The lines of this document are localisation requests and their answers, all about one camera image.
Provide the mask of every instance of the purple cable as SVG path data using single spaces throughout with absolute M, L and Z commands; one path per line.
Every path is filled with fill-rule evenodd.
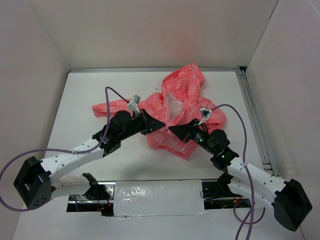
M 98 148 L 102 142 L 104 141 L 104 138 L 107 135 L 108 132 L 108 128 L 109 128 L 109 122 L 110 122 L 110 108 L 109 108 L 109 97 L 108 97 L 108 89 L 110 89 L 111 91 L 113 91 L 115 94 L 117 94 L 121 99 L 123 99 L 125 102 L 129 102 L 128 100 L 126 100 L 123 96 L 121 96 L 116 90 L 114 90 L 112 87 L 106 86 L 104 89 L 105 92 L 105 100 L 106 100 L 106 106 L 107 106 L 107 116 L 106 116 L 106 127 L 105 127 L 105 131 L 103 133 L 103 136 L 100 140 L 100 142 L 94 146 L 91 149 L 85 150 L 85 151 L 77 151 L 77 154 L 86 154 L 89 153 L 93 150 L 95 150 L 96 148 Z M 0 172 L 0 180 L 2 178 L 2 176 L 4 175 L 5 171 L 7 170 L 7 168 L 10 166 L 10 164 L 12 164 L 14 161 L 16 161 L 17 159 L 21 158 L 22 156 L 25 156 L 27 154 L 32 154 L 32 153 L 37 153 L 37 152 L 60 152 L 60 153 L 68 153 L 68 154 L 73 154 L 73 152 L 71 150 L 65 150 L 65 149 L 59 149 L 59 148 L 39 148 L 39 149 L 34 149 L 34 150 L 29 150 L 26 152 L 23 152 L 21 154 L 19 154 L 18 156 L 15 156 L 13 159 L 11 159 L 1 170 Z M 1 195 L 0 195 L 0 203 L 6 207 L 7 209 L 11 210 L 11 211 L 15 211 L 15 212 L 27 212 L 28 209 L 19 209 L 19 208 L 15 208 L 12 206 L 9 206 L 8 204 L 5 203 L 5 201 L 2 199 Z
M 244 220 L 241 220 L 240 217 L 238 217 L 238 215 L 237 215 L 237 213 L 236 213 L 236 208 L 238 207 L 238 205 L 239 205 L 240 203 L 245 202 L 245 201 L 246 201 L 246 200 L 243 199 L 243 200 L 241 200 L 241 201 L 238 201 L 238 202 L 234 205 L 233 214 L 234 214 L 234 216 L 236 217 L 236 219 L 238 219 L 241 223 L 244 222 L 244 224 L 249 225 L 249 224 L 250 224 L 249 222 L 246 222 L 246 221 L 244 221 Z M 266 208 L 264 207 L 260 218 L 259 218 L 257 221 L 254 221 L 253 224 L 259 223 L 259 222 L 262 220 L 262 218 L 264 217 L 265 213 L 266 213 Z
M 242 127 L 243 127 L 243 133 L 244 133 L 244 147 L 243 147 L 242 160 L 243 160 L 243 163 L 245 163 L 246 162 L 246 150 L 247 150 L 247 130 L 246 130 L 246 126 L 245 126 L 244 120 L 240 116 L 239 112 L 233 106 L 231 106 L 229 104 L 218 105 L 218 106 L 214 107 L 211 111 L 213 112 L 214 110 L 219 109 L 221 107 L 229 107 L 229 108 L 231 108 L 237 114 L 237 116 L 240 119 L 240 122 L 241 122 Z M 252 181 L 252 177 L 251 177 L 251 174 L 249 172 L 248 167 L 246 165 L 244 165 L 244 168 L 246 170 L 246 173 L 248 174 L 248 178 L 249 178 L 249 182 L 250 182 L 250 188 L 251 188 L 251 210 L 248 212 L 247 216 L 244 218 L 243 222 L 241 223 L 241 225 L 240 225 L 240 227 L 238 229 L 237 235 L 235 237 L 235 240 L 238 239 L 240 231 L 241 231 L 242 227 L 244 226 L 244 224 L 245 224 L 245 222 L 246 222 L 246 220 L 247 220 L 247 218 L 249 216 L 250 216 L 250 223 L 249 223 L 249 229 L 248 229 L 247 235 L 245 237 L 245 240 L 249 240 L 251 232 L 252 232 L 253 224 L 254 224 L 254 214 L 255 214 L 254 183 Z
M 77 196 L 76 196 L 75 194 L 73 194 L 73 197 L 74 197 L 74 202 L 75 202 L 76 211 L 79 212 L 79 206 L 78 206 Z

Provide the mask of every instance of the purple wire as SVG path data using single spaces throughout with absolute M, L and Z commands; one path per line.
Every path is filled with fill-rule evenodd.
M 237 213 L 236 213 L 236 208 L 238 207 L 238 205 L 239 205 L 240 203 L 245 202 L 245 201 L 246 201 L 246 200 L 243 199 L 243 200 L 241 200 L 241 201 L 238 201 L 238 202 L 234 205 L 233 214 L 234 214 L 234 216 L 236 217 L 236 219 L 238 219 L 241 223 L 244 222 L 244 224 L 249 225 L 249 224 L 250 224 L 249 222 L 246 222 L 246 221 L 241 220 L 240 217 L 238 217 L 238 215 L 237 215 Z M 259 218 L 257 221 L 254 221 L 253 224 L 259 223 L 259 222 L 262 220 L 262 218 L 264 217 L 265 213 L 266 213 L 266 208 L 264 207 L 260 218 Z
M 108 97 L 108 89 L 110 89 L 111 91 L 113 91 L 115 94 L 117 94 L 121 99 L 123 99 L 125 102 L 129 102 L 128 100 L 126 100 L 123 96 L 121 96 L 116 90 L 114 90 L 112 87 L 106 86 L 104 89 L 105 92 L 105 100 L 106 100 L 106 107 L 107 107 L 107 116 L 106 116 L 106 127 L 103 133 L 103 136 L 101 138 L 101 140 L 99 141 L 99 143 L 94 146 L 91 149 L 85 150 L 85 151 L 77 151 L 77 154 L 86 154 L 89 153 L 93 150 L 95 150 L 96 148 L 98 148 L 102 142 L 104 141 L 104 138 L 107 135 L 108 132 L 108 128 L 109 128 L 109 122 L 110 122 L 110 108 L 109 108 L 109 97 Z M 38 148 L 38 149 L 34 149 L 34 150 L 29 150 L 26 152 L 23 152 L 21 154 L 19 154 L 18 156 L 15 156 L 13 159 L 11 159 L 1 170 L 0 172 L 0 180 L 3 177 L 5 171 L 7 170 L 7 168 L 10 166 L 10 164 L 12 164 L 14 161 L 16 161 L 17 159 L 21 158 L 22 156 L 25 156 L 27 154 L 32 154 L 32 153 L 37 153 L 37 152 L 60 152 L 60 153 L 67 153 L 67 154 L 73 154 L 73 152 L 71 150 L 65 150 L 65 149 L 59 149 L 59 148 Z M 19 209 L 19 208 L 15 208 L 12 206 L 9 206 L 8 204 L 5 203 L 5 201 L 3 200 L 3 198 L 0 195 L 0 203 L 6 207 L 7 209 L 11 210 L 11 211 L 15 211 L 15 212 L 27 212 L 28 209 Z
M 237 114 L 237 116 L 240 119 L 240 122 L 241 122 L 242 127 L 243 127 L 243 133 L 244 133 L 244 147 L 243 147 L 242 160 L 243 160 L 243 163 L 245 163 L 246 162 L 246 150 L 247 150 L 247 142 L 248 142 L 248 140 L 247 140 L 247 130 L 246 130 L 246 126 L 245 126 L 244 120 L 240 116 L 239 112 L 233 106 L 231 106 L 229 104 L 218 105 L 218 106 L 214 107 L 211 111 L 213 112 L 214 110 L 216 110 L 218 108 L 221 108 L 221 107 L 229 107 L 229 108 L 231 108 Z M 241 225 L 240 225 L 240 227 L 238 229 L 237 235 L 235 237 L 235 240 L 238 239 L 240 231 L 241 231 L 242 227 L 244 226 L 244 224 L 245 224 L 245 222 L 246 222 L 246 220 L 247 220 L 247 218 L 249 216 L 250 216 L 250 223 L 249 223 L 249 229 L 248 229 L 248 232 L 246 234 L 245 240 L 249 240 L 251 232 L 252 232 L 253 224 L 254 224 L 254 214 L 255 214 L 254 183 L 252 181 L 252 177 L 251 177 L 251 174 L 249 172 L 248 167 L 246 165 L 244 165 L 244 168 L 246 170 L 246 173 L 248 174 L 248 178 L 249 178 L 249 182 L 250 182 L 250 188 L 251 188 L 251 210 L 248 212 L 247 216 L 244 218 L 243 222 L 241 223 Z
M 78 206 L 77 196 L 76 196 L 75 194 L 73 194 L 73 197 L 74 197 L 74 202 L 75 202 L 76 211 L 79 212 L 79 206 Z

